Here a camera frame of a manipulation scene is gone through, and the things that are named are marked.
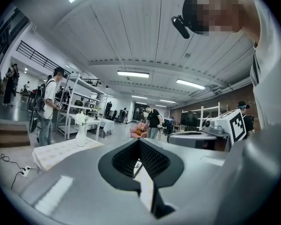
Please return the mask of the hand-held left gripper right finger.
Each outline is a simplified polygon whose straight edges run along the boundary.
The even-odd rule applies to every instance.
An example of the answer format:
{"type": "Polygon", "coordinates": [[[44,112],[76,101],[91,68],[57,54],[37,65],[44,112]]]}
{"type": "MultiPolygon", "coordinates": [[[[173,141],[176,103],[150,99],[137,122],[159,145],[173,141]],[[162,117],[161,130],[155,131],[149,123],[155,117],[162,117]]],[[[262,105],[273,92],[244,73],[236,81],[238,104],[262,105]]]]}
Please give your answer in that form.
{"type": "Polygon", "coordinates": [[[143,138],[139,140],[139,159],[156,187],[173,186],[185,168],[178,155],[143,138]]]}

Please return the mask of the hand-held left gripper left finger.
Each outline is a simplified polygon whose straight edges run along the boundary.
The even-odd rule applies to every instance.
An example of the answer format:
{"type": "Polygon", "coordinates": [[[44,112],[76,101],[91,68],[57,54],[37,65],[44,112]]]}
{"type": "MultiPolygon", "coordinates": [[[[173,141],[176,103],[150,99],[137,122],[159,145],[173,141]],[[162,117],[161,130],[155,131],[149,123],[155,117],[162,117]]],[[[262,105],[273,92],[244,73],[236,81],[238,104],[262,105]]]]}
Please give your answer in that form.
{"type": "Polygon", "coordinates": [[[141,185],[134,180],[134,168],[139,157],[139,140],[132,139],[100,158],[99,173],[107,183],[116,189],[140,192],[141,185]]]}

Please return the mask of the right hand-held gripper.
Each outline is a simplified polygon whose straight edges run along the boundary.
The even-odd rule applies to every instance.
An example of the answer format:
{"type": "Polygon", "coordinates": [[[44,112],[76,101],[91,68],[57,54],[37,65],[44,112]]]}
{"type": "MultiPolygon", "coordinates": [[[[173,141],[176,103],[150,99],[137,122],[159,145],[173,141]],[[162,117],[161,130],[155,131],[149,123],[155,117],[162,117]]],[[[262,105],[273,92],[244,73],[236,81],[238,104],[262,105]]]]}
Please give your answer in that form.
{"type": "Polygon", "coordinates": [[[240,109],[228,111],[216,118],[208,118],[200,131],[178,132],[168,135],[167,142],[196,149],[229,152],[235,142],[246,136],[240,109]]]}

